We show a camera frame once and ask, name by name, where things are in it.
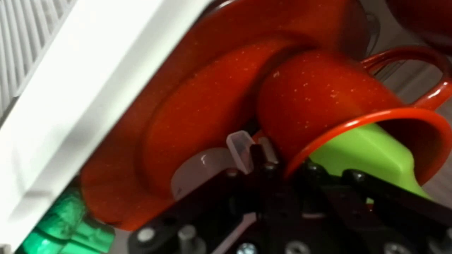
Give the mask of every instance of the metal grille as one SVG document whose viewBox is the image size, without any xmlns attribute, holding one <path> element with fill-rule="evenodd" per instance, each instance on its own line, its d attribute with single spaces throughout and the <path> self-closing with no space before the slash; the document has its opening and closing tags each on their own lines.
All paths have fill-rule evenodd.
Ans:
<svg viewBox="0 0 452 254">
<path fill-rule="evenodd" d="M 12 106 L 75 0 L 0 0 L 0 116 Z"/>
</svg>

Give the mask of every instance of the green plastic part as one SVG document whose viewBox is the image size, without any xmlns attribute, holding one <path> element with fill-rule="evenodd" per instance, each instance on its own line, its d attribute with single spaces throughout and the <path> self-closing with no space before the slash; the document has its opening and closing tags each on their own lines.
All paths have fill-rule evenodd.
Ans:
<svg viewBox="0 0 452 254">
<path fill-rule="evenodd" d="M 87 213 L 81 192 L 70 186 L 26 239 L 23 253 L 109 253 L 115 240 L 114 229 L 90 219 Z"/>
<path fill-rule="evenodd" d="M 333 175 L 362 169 L 412 193 L 429 198 L 414 175 L 412 151 L 378 124 L 347 131 L 311 154 Z"/>
</svg>

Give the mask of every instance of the orange cup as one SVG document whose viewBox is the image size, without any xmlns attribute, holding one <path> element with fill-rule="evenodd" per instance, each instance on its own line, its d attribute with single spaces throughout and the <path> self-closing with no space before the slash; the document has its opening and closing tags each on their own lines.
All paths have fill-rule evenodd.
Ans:
<svg viewBox="0 0 452 254">
<path fill-rule="evenodd" d="M 372 74 L 396 61 L 436 65 L 443 78 L 413 105 L 405 105 Z M 443 167 L 452 147 L 448 122 L 434 110 L 451 98 L 451 65 L 431 50 L 405 47 L 361 64 L 316 50 L 280 65 L 258 95 L 258 117 L 276 144 L 290 177 L 314 151 L 352 129 L 378 123 L 412 150 L 423 185 Z"/>
</svg>

